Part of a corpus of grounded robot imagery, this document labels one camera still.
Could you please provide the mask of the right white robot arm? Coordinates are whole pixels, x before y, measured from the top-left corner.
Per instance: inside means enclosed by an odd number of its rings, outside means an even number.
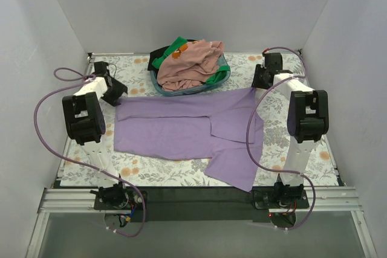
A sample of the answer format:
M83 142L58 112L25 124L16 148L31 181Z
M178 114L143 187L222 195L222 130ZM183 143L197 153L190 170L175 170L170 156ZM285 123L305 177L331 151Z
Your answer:
M252 87L277 89L289 101L287 130L290 147L284 167L276 170L277 180L271 187L253 192L258 209L308 207L304 190L305 169L316 143L328 132L328 94L304 84L305 76L283 67L281 53L267 49L264 61L255 68Z

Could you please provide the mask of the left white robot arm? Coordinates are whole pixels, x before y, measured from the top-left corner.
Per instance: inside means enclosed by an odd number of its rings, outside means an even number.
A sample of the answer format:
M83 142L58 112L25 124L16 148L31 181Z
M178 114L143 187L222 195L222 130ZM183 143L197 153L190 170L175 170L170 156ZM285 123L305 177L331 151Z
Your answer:
M106 123L100 101L116 107L120 104L119 98L128 92L128 88L111 75L107 62L95 62L92 75L92 78L85 78L88 84L62 99L65 125L68 136L81 146L89 164L98 168L98 190L93 191L93 194L100 202L121 210L127 206L129 196L123 183L112 178L119 174L108 157L103 141Z

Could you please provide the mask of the purple t shirt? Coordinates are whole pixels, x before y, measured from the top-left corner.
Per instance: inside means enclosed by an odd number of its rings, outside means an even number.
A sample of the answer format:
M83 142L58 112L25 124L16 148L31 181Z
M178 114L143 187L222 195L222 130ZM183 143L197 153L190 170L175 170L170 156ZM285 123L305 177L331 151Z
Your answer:
M114 150L167 160L208 158L205 175L251 191L264 143L253 88L129 97L115 110Z

